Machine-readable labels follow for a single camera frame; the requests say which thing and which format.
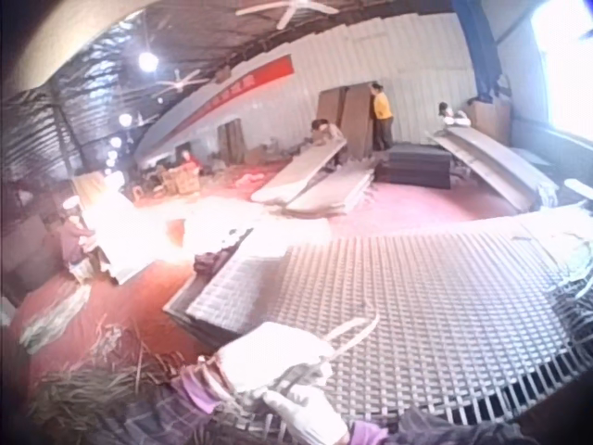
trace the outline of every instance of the dry grass bundle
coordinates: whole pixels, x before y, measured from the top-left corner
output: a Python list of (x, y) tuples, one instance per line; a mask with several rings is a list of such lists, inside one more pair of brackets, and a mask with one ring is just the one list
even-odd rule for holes
[[(154, 354), (130, 330), (116, 332), (124, 334), (117, 335), (117, 345), (113, 345), (113, 326), (108, 326), (107, 335), (99, 338), (85, 362), (48, 374), (36, 386), (31, 419), (56, 443), (84, 443), (85, 434), (98, 425), (101, 415), (114, 413), (150, 387), (169, 381), (183, 365), (179, 354)], [(128, 342), (125, 349), (135, 354), (121, 355), (123, 340), (134, 343)]]

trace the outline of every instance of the corrugated metal wall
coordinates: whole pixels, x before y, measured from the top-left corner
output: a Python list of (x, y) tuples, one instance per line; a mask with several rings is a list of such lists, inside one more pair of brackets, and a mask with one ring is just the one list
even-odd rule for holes
[(543, 0), (483, 0), (517, 117), (548, 122), (548, 90), (530, 14)]
[[(238, 97), (198, 121), (165, 146), (156, 146), (179, 122), (237, 78), (285, 54), (296, 73)], [(437, 104), (459, 106), (476, 93), (472, 61), (455, 14), (372, 19), (309, 35), (261, 54), (233, 69), (223, 85), (209, 84), (167, 113), (141, 142), (138, 159), (153, 159), (191, 141), (217, 149), (216, 128), (243, 121), (247, 147), (271, 137), (291, 146), (309, 135), (320, 91), (339, 85), (379, 81), (391, 99), (397, 141), (429, 143), (439, 127)]]

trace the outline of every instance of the plastic grating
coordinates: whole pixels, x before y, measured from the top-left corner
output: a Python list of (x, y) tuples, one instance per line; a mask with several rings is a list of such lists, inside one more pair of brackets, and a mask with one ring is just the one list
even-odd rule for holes
[(261, 222), (185, 313), (206, 328), (244, 334), (262, 323), (266, 311), (260, 297), (268, 293), (288, 246), (325, 243), (330, 237), (326, 220)]
[(483, 226), (288, 252), (269, 320), (323, 335), (371, 307), (382, 316), (334, 365), (340, 413), (413, 405), (462, 424), (509, 419), (585, 369), (547, 300), (559, 276), (542, 249), (514, 224)]

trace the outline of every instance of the white glove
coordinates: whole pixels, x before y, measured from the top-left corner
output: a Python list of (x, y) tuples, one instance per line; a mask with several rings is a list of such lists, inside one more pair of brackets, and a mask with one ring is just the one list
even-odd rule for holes
[(346, 423), (318, 388), (294, 385), (288, 398), (268, 391), (263, 400), (277, 412), (296, 439), (309, 445), (348, 443)]
[[(249, 334), (223, 346), (214, 355), (222, 383), (233, 393), (266, 387), (299, 364), (317, 364), (334, 348), (310, 332), (276, 323), (264, 323)], [(329, 363), (323, 380), (332, 374)]]

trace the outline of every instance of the bright window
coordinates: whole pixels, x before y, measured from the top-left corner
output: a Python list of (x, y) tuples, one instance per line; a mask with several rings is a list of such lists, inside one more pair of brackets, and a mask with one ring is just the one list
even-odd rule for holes
[(593, 15), (586, 0), (550, 0), (532, 25), (548, 82), (549, 122), (593, 141)]

